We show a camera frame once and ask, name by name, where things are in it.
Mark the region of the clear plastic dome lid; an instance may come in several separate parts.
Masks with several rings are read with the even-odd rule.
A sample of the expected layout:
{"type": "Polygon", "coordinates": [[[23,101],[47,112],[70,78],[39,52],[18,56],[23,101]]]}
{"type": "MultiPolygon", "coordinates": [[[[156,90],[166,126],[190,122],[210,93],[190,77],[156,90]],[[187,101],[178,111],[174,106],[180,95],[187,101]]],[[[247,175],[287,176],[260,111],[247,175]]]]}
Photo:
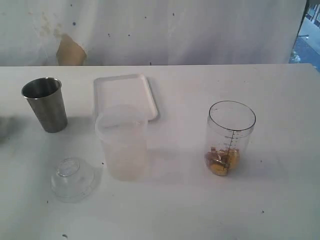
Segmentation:
{"type": "Polygon", "coordinates": [[[78,157],[65,158],[53,168],[50,186],[54,196],[62,202],[79,202],[95,187],[95,169],[78,157]]]}

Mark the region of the translucent plastic container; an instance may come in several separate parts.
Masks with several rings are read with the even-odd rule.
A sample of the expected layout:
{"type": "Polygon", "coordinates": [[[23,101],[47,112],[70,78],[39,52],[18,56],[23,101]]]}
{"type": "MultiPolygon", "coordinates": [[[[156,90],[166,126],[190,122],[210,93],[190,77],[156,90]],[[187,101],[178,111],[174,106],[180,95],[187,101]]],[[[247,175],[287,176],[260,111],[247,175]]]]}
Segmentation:
{"type": "Polygon", "coordinates": [[[108,173],[120,181],[136,181],[148,165],[148,121],[132,105],[106,108],[95,121],[95,134],[101,142],[108,173]]]}

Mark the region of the clear measuring beaker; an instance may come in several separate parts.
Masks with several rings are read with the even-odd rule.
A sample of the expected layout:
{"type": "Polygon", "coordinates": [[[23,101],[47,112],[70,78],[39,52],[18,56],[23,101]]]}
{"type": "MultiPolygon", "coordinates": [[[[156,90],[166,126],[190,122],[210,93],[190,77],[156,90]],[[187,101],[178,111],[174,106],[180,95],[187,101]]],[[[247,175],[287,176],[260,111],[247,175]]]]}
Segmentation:
{"type": "Polygon", "coordinates": [[[211,151],[211,147],[217,151],[238,149],[240,161],[247,149],[256,120],[254,111],[241,102],[223,100],[214,103],[208,111],[204,161],[205,154],[211,151]]]}

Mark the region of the white rectangular tray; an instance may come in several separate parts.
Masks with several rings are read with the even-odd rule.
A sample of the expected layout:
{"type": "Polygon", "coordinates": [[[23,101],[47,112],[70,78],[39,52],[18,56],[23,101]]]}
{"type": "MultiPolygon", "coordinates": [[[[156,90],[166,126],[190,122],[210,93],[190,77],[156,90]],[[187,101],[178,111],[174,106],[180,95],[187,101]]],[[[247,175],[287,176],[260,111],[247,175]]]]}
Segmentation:
{"type": "Polygon", "coordinates": [[[117,105],[134,106],[148,121],[159,115],[149,81],[143,74],[100,77],[93,81],[94,117],[117,105]]]}

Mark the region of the stainless steel cup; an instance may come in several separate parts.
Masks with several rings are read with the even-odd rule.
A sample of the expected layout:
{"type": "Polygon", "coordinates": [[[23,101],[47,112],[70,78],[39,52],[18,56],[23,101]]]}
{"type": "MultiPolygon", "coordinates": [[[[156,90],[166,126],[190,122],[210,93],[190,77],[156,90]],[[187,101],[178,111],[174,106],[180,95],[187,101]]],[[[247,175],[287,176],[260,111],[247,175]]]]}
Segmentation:
{"type": "Polygon", "coordinates": [[[54,77],[34,79],[23,86],[21,94],[46,132],[57,133],[67,127],[60,80],[54,77]]]}

